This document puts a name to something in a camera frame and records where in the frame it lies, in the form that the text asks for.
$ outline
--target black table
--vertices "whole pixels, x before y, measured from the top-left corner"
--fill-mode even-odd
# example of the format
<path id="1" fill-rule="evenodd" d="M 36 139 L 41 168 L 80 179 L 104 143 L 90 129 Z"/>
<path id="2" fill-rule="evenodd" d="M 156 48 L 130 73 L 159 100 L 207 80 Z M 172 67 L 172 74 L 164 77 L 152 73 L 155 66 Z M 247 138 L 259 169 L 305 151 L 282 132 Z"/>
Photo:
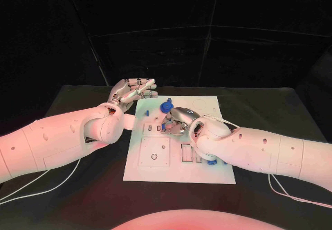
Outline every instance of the black table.
<path id="1" fill-rule="evenodd" d="M 64 86 L 47 116 L 81 110 L 107 101 L 112 87 Z M 296 138 L 325 141 L 317 123 L 291 88 L 158 88 L 161 95 L 218 96 L 223 117 L 243 127 Z M 129 110 L 135 114 L 136 104 Z M 259 219 L 291 230 L 330 229 L 332 210 L 278 195 L 267 175 L 234 167 L 237 184 L 189 184 L 123 181 L 132 132 L 116 144 L 83 158 L 67 183 L 52 192 L 0 206 L 0 229 L 112 229 L 130 219 L 172 209 L 208 209 Z M 77 162 L 51 172 L 13 197 L 54 188 Z M 8 181 L 0 197 L 42 172 Z M 288 192 L 332 203 L 319 186 L 279 176 Z"/>

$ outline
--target blue knob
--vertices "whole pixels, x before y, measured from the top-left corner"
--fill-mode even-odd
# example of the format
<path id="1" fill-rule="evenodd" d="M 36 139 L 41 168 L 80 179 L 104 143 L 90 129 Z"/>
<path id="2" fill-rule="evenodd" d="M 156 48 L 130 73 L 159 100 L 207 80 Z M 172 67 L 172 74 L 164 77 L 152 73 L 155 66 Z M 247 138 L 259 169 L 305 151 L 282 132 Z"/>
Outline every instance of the blue knob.
<path id="1" fill-rule="evenodd" d="M 165 114 L 168 114 L 168 112 L 171 111 L 171 109 L 174 108 L 175 106 L 174 106 L 174 104 L 172 104 L 172 99 L 169 98 L 168 99 L 168 102 L 164 102 L 162 104 L 161 104 L 161 110 L 162 110 L 162 112 L 165 113 Z"/>
<path id="2" fill-rule="evenodd" d="M 214 161 L 208 161 L 208 164 L 210 165 L 217 164 L 217 159 Z"/>

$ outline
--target white board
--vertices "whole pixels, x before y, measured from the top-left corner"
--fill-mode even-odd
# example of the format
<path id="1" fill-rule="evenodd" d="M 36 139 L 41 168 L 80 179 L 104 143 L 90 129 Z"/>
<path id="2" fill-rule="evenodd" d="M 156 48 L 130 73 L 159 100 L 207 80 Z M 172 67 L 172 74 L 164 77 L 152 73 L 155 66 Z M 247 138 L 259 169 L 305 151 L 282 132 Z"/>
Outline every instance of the white board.
<path id="1" fill-rule="evenodd" d="M 221 159 L 217 159 L 218 164 L 208 165 L 188 146 L 188 135 L 177 137 L 161 134 L 159 126 L 166 116 L 161 104 L 168 98 L 172 98 L 175 107 L 223 118 L 217 97 L 159 96 L 139 100 L 123 180 L 236 184 L 233 166 L 226 165 Z"/>

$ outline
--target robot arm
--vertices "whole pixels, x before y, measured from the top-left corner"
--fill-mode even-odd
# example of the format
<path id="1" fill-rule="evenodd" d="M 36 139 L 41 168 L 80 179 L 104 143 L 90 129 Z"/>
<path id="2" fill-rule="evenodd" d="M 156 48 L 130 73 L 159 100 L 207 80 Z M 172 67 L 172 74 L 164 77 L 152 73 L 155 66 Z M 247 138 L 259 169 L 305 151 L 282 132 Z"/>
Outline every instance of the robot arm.
<path id="1" fill-rule="evenodd" d="M 221 158 L 240 168 L 295 177 L 332 191 L 332 144 L 244 127 L 230 130 L 223 120 L 210 115 L 188 119 L 189 112 L 185 108 L 171 110 L 204 159 Z"/>
<path id="2" fill-rule="evenodd" d="M 0 183 L 61 167 L 113 144 L 123 129 L 133 129 L 135 116 L 125 114 L 133 100 L 158 97 L 151 88 L 155 79 L 122 80 L 107 103 L 47 117 L 0 137 Z"/>

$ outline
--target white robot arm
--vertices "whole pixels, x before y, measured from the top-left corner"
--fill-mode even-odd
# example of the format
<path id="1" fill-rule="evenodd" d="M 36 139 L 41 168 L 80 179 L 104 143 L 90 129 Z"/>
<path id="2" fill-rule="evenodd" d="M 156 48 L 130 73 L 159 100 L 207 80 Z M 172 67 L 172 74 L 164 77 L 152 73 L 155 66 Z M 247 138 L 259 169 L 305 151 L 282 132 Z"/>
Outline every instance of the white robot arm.
<path id="1" fill-rule="evenodd" d="M 295 177 L 332 191 L 332 144 L 291 138 L 253 128 L 230 130 L 224 120 L 200 116 L 187 108 L 169 112 L 174 127 L 165 132 L 188 131 L 200 156 L 259 173 Z"/>
<path id="2" fill-rule="evenodd" d="M 96 108 L 47 117 L 0 137 L 0 183 L 61 167 L 113 144 L 135 116 L 125 114 L 133 100 L 158 97 L 155 79 L 122 80 L 109 102 Z"/>

